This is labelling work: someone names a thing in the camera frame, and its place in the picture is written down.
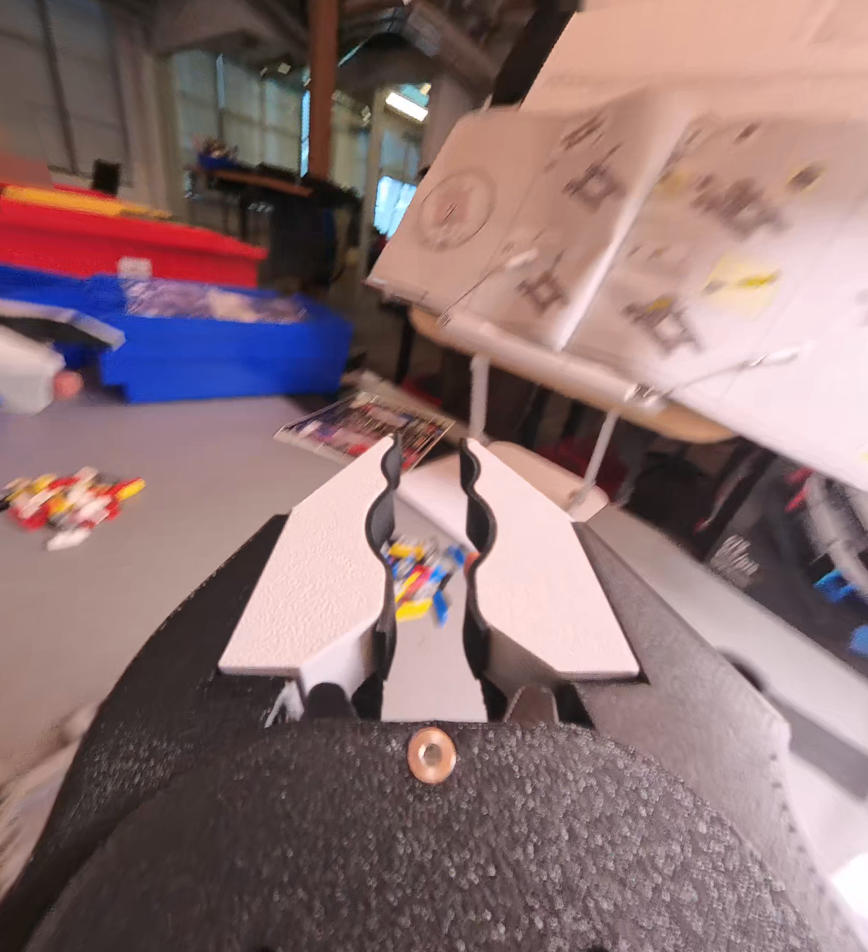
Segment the red plastic bin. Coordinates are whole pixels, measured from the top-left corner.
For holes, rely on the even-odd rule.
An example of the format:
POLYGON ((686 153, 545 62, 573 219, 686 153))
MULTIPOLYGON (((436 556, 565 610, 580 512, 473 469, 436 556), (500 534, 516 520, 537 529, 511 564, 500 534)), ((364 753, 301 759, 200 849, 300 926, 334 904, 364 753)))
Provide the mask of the red plastic bin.
POLYGON ((255 288, 266 251, 188 225, 9 201, 0 194, 0 265, 74 278, 128 274, 255 288))

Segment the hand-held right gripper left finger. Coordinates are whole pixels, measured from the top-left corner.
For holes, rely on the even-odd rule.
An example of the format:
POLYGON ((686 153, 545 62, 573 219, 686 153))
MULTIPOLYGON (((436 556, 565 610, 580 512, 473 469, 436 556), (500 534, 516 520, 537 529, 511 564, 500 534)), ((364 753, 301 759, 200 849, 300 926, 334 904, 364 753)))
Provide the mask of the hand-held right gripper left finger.
POLYGON ((220 673, 281 677, 305 702, 331 684, 361 717, 380 717, 397 643, 382 549, 402 464, 401 439, 383 437, 290 510, 220 673))

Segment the lego sticker sheet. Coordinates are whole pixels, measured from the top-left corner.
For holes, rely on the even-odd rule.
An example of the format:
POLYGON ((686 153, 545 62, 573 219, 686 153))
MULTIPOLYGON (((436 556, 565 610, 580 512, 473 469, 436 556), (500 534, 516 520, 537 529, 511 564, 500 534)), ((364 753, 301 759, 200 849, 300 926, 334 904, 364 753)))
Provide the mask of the lego sticker sheet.
POLYGON ((414 470, 454 423, 434 411, 356 391, 335 403, 283 425, 274 438, 342 461, 358 458, 381 439, 398 438, 402 471, 414 470))

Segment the brown column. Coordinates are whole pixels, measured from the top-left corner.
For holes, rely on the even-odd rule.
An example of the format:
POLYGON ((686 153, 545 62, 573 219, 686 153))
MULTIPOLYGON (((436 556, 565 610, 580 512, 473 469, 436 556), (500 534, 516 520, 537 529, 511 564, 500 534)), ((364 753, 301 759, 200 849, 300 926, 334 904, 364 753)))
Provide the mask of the brown column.
POLYGON ((339 1, 308 2, 308 174, 321 181, 331 173, 340 7, 339 1))

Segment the white book stand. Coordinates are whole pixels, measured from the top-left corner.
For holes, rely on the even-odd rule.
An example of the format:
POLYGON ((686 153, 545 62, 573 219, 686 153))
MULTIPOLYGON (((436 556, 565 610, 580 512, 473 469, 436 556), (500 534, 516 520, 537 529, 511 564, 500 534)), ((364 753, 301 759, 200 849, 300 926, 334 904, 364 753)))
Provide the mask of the white book stand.
POLYGON ((529 343, 491 323, 465 316, 437 317, 416 305, 410 307, 409 317, 420 335, 470 357, 470 413, 465 433, 480 443, 486 436, 489 372, 494 367, 605 412, 602 431, 582 479, 531 450, 505 449, 499 454, 510 469, 574 521, 586 522, 607 505, 597 476, 619 420, 688 445, 713 445, 736 437, 720 423, 669 397, 654 396, 646 387, 599 363, 529 343))

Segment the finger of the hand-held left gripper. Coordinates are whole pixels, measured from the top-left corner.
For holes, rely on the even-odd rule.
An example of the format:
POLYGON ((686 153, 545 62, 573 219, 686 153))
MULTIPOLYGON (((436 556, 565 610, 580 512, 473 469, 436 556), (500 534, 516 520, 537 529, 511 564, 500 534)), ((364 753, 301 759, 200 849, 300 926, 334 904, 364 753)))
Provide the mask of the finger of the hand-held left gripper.
POLYGON ((0 327, 52 346, 116 351, 125 342, 118 328, 72 308, 1 298, 0 327))

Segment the lego set box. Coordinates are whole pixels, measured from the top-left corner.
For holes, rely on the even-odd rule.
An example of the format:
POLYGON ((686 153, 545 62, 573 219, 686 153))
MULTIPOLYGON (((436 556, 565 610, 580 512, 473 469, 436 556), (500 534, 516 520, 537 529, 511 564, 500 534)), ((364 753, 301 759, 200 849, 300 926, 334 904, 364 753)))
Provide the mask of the lego set box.
POLYGON ((702 562, 868 679, 868 493, 741 440, 694 542, 702 562))

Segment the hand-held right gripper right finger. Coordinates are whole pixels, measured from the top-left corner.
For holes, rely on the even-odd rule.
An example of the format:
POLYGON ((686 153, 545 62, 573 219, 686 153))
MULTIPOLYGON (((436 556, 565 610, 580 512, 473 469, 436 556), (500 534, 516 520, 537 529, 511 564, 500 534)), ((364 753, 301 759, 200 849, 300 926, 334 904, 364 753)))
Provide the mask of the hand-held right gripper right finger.
POLYGON ((633 683, 641 663, 580 536, 577 522, 495 451, 460 450, 467 538, 463 648, 488 718, 524 688, 567 705, 580 684, 633 683))

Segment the pile of mixed lego pieces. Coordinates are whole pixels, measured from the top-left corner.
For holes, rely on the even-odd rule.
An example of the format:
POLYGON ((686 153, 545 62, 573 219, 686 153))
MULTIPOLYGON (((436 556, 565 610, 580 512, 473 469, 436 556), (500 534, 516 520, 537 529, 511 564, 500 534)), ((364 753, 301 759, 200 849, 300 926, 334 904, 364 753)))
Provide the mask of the pile of mixed lego pieces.
POLYGON ((381 556, 394 585, 399 625, 427 619, 443 628, 451 615, 448 588, 467 573, 479 553, 459 543, 441 544, 399 536, 382 544, 381 556))

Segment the lego instruction booklet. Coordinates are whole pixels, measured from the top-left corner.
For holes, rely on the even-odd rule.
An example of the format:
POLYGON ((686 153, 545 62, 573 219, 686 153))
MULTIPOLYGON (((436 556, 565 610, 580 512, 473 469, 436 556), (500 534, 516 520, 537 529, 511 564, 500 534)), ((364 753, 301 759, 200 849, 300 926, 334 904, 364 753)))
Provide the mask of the lego instruction booklet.
POLYGON ((369 285, 868 493, 868 2, 600 2, 455 125, 369 285))

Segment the wooden work table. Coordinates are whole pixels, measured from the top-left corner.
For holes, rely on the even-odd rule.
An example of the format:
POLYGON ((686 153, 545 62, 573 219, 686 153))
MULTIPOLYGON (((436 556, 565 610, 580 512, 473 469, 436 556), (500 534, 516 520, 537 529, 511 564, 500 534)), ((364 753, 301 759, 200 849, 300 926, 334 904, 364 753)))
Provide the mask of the wooden work table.
POLYGON ((209 153, 197 155, 185 176, 188 200, 218 197, 236 214, 237 239, 264 251, 263 287, 322 297, 344 275, 363 209, 355 189, 209 153))

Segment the pile of red white lego pieces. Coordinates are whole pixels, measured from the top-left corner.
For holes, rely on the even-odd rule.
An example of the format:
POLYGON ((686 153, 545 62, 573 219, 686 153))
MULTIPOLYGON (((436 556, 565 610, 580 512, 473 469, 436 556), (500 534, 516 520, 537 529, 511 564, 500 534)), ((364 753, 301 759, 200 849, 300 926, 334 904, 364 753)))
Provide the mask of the pile of red white lego pieces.
POLYGON ((20 477, 0 489, 0 517, 24 532, 42 533, 47 552, 63 552, 116 520, 145 489, 142 478, 117 479, 90 467, 20 477))

